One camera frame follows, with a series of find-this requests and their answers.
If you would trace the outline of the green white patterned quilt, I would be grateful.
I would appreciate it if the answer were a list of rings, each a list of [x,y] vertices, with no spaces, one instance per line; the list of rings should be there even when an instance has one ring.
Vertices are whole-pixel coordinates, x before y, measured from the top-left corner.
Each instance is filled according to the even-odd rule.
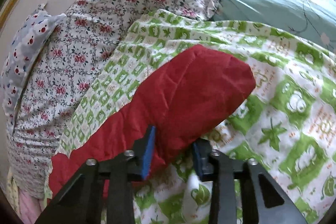
[[[151,73],[197,44],[247,63],[256,88],[205,135],[234,159],[255,158],[308,223],[335,200],[335,55],[262,23],[198,21],[159,9],[128,29],[65,128],[56,157],[69,159]]]

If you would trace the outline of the pink blanket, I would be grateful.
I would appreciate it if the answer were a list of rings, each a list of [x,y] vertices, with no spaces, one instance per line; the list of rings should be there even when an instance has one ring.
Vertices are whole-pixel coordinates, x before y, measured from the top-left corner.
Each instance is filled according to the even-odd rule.
[[[45,200],[31,196],[25,190],[18,190],[20,219],[25,224],[33,224],[46,207]]]

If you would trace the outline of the red floral white quilt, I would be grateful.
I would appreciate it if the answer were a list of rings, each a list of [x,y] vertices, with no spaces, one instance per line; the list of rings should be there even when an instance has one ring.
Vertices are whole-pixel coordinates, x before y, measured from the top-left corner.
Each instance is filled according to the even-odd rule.
[[[19,189],[42,199],[60,135],[124,33],[142,14],[168,10],[207,20],[219,0],[76,0],[39,53],[23,89],[7,151]]]

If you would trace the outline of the grey bear print pillow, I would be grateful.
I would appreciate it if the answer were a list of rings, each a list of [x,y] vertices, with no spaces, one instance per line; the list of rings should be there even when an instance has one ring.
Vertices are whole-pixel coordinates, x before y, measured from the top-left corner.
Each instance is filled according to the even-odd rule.
[[[1,102],[6,129],[14,131],[19,103],[30,71],[46,41],[66,14],[50,15],[41,4],[27,16],[11,43],[1,73]]]

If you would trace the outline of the yellow floral folded cloth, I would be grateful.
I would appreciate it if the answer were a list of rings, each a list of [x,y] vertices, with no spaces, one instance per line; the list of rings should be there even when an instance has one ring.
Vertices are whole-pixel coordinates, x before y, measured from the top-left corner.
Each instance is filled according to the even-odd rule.
[[[9,201],[9,204],[13,208],[13,210],[20,215],[20,208],[19,208],[19,191],[17,184],[14,180],[13,173],[11,168],[9,168],[7,174],[7,181],[6,181],[6,197]]]

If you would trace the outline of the red quilted jacket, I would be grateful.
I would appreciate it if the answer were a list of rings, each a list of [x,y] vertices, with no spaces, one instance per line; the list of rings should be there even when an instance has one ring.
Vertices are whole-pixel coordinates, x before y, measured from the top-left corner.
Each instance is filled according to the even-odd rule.
[[[164,169],[193,141],[228,118],[252,93],[248,64],[196,45],[154,71],[131,101],[111,115],[80,148],[52,158],[49,187],[57,193],[89,158],[113,159],[155,127],[150,174]]]

